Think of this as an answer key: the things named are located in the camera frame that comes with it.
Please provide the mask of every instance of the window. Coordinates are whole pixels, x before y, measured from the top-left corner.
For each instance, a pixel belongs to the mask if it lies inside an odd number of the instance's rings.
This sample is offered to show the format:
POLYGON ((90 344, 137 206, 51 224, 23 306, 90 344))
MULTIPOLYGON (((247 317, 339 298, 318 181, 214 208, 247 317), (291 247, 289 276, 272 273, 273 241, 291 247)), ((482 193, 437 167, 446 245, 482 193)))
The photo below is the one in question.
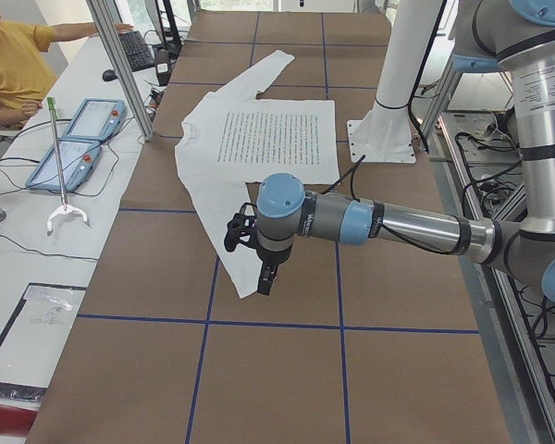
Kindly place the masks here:
MULTIPOLYGON (((132 23, 142 33, 153 28, 146 9, 146 2, 156 0, 116 0, 121 19, 132 23)), ((171 0, 173 14, 180 30, 191 25, 188 2, 192 0, 171 0)), ((211 11, 273 11, 275 0, 200 0, 202 9, 211 11)))

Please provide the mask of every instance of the white wall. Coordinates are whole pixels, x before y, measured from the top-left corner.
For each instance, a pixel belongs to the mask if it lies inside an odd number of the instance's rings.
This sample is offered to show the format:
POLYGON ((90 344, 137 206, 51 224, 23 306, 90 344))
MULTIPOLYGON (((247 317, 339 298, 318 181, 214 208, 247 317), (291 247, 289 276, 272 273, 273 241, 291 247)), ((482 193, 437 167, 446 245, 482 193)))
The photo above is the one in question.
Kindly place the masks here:
MULTIPOLYGON (((91 11, 86 6, 85 0, 34 0, 34 2, 26 0, 24 3, 26 5, 35 2, 48 25, 93 21, 91 11)), ((62 52, 68 62, 78 53, 83 42, 83 40, 79 40, 76 42, 60 43, 62 52)))

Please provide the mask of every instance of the white metal stand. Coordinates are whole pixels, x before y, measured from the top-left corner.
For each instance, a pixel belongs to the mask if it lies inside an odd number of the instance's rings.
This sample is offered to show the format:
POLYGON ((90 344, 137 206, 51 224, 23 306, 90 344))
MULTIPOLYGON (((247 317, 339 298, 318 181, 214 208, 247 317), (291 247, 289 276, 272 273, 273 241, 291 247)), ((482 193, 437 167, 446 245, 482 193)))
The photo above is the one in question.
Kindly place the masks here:
POLYGON ((443 0, 401 0, 374 107, 348 122, 351 160, 414 163, 407 104, 443 0))
POLYGON ((54 152, 55 152, 55 163, 57 164, 57 177, 59 178, 59 195, 62 200, 62 204, 59 205, 55 211, 49 215, 47 218, 47 236, 51 236, 54 232, 53 220, 57 216, 65 216, 72 213, 76 213, 82 216, 82 220, 88 226, 89 217, 86 213, 75 206, 68 203, 68 194, 66 193, 66 180, 64 178, 64 168, 62 167, 62 155, 59 150, 59 139, 57 137, 57 115, 56 115, 56 102, 53 97, 47 97, 47 105, 49 106, 49 115, 52 119, 52 132, 54 133, 54 152))

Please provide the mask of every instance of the black strap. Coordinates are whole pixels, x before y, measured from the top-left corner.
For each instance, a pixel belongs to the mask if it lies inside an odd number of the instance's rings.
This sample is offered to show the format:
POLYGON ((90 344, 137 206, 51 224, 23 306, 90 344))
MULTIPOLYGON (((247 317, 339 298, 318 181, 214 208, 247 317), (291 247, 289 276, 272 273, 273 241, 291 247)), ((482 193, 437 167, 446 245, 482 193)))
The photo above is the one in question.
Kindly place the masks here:
POLYGON ((385 219, 385 205, 381 202, 374 201, 374 210, 372 211, 372 225, 368 232, 368 238, 378 236, 385 219))
POLYGON ((495 260, 496 256, 500 252, 501 243, 503 241, 503 234, 501 232, 500 222, 497 222, 495 220, 492 220, 491 222, 493 222, 494 228, 493 245, 491 246, 491 253, 489 253, 489 256, 485 261, 481 263, 481 265, 491 264, 495 260))
POLYGON ((459 239, 456 241, 454 248, 449 251, 449 254, 462 255, 465 254, 471 245, 471 224, 468 219, 460 216, 453 216, 459 223, 459 239))
POLYGON ((388 105, 384 105, 381 104, 380 102, 378 102, 378 98, 376 98, 376 103, 379 104, 380 106, 382 106, 383 108, 386 109, 403 109, 404 107, 406 107, 408 104, 405 105, 401 105, 401 106, 388 106, 388 105))
POLYGON ((300 221, 298 222, 298 235, 308 238, 315 221, 316 193, 307 191, 302 203, 300 221))
POLYGON ((477 46, 481 48, 481 51, 488 54, 489 56, 495 57, 496 53, 491 51, 483 43, 483 41, 481 40, 481 37, 479 37, 479 32, 477 31, 477 15, 479 14, 479 8, 481 7, 482 4, 483 4, 483 0, 479 2, 479 5, 477 5, 477 8, 475 9, 475 13, 473 14, 473 21, 471 22, 471 31, 473 32, 473 38, 475 39, 475 43, 477 43, 477 46))
POLYGON ((506 272, 510 276, 514 276, 514 273, 510 268, 510 248, 512 247, 512 244, 514 243, 514 241, 519 237, 520 237, 520 233, 518 231, 512 234, 512 237, 508 240, 508 242, 506 243, 506 247, 503 250, 503 264, 506 266, 506 272))
POLYGON ((555 159, 555 144, 522 148, 520 158, 525 161, 555 159))
POLYGON ((535 37, 531 37, 530 39, 526 39, 522 42, 518 42, 517 44, 513 44, 512 46, 500 51, 498 54, 498 60, 503 60, 504 58, 511 57, 515 54, 522 53, 527 49, 534 48, 535 46, 539 46, 544 43, 554 42, 555 41, 555 30, 545 32, 540 35, 536 35, 535 37))

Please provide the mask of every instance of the t-shirt sleeve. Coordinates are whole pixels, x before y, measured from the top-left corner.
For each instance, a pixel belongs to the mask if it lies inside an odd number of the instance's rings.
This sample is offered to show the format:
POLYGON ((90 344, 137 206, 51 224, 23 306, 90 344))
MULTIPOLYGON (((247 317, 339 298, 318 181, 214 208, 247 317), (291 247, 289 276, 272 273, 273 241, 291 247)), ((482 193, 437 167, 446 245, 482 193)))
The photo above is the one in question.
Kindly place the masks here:
POLYGON ((49 45, 54 41, 54 28, 44 25, 33 25, 33 39, 37 49, 46 53, 49 45))

